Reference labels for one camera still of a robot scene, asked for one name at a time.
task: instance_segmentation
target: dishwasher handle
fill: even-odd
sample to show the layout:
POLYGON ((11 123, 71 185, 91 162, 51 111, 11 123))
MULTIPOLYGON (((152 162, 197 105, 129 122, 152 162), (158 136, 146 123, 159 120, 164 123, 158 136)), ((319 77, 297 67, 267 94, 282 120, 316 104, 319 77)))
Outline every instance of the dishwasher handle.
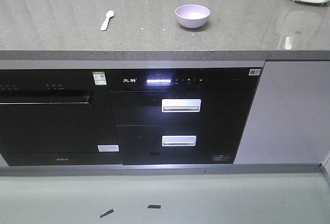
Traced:
POLYGON ((92 105, 93 90, 40 90, 0 92, 0 105, 22 104, 88 104, 92 105))
POLYGON ((200 99, 162 99, 161 111, 162 112, 200 112, 201 111, 200 99))

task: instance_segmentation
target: drawer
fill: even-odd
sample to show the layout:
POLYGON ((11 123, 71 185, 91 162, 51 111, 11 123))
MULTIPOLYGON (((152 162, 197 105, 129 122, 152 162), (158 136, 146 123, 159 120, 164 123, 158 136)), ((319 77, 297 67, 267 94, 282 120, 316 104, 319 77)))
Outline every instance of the drawer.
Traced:
POLYGON ((110 98, 116 126, 244 125, 253 94, 252 90, 111 92, 110 98))
POLYGON ((219 164, 234 161, 242 127, 120 126, 117 131, 123 165, 219 164))

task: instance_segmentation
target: barcode sticker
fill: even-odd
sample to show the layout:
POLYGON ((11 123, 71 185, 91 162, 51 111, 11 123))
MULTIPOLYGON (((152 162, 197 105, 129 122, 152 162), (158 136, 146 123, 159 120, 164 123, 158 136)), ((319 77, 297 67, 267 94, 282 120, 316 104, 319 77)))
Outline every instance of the barcode sticker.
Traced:
POLYGON ((230 154, 215 154, 213 161, 230 161, 230 154))
POLYGON ((94 82, 96 86, 106 86, 105 72, 93 72, 94 82))
POLYGON ((258 76, 261 72, 260 68, 250 69, 249 76, 258 76))

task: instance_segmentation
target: brand logo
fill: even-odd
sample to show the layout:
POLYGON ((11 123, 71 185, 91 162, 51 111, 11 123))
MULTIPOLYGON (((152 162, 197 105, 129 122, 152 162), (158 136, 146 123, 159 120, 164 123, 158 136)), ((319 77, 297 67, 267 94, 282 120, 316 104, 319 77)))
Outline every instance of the brand logo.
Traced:
POLYGON ((125 78, 123 79, 123 83, 136 83, 137 78, 125 78))

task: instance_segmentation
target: silver drawer handle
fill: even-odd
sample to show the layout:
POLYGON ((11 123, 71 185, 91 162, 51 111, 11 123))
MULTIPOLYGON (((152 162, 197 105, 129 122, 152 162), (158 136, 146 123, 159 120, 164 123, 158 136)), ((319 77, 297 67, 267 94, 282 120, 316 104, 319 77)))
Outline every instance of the silver drawer handle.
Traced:
POLYGON ((163 135, 161 145, 163 147, 194 147, 196 140, 195 135, 163 135))
POLYGON ((199 112, 198 106, 192 106, 192 107, 163 107, 163 112, 199 112))
POLYGON ((162 99, 162 112, 200 112, 200 99, 162 99))

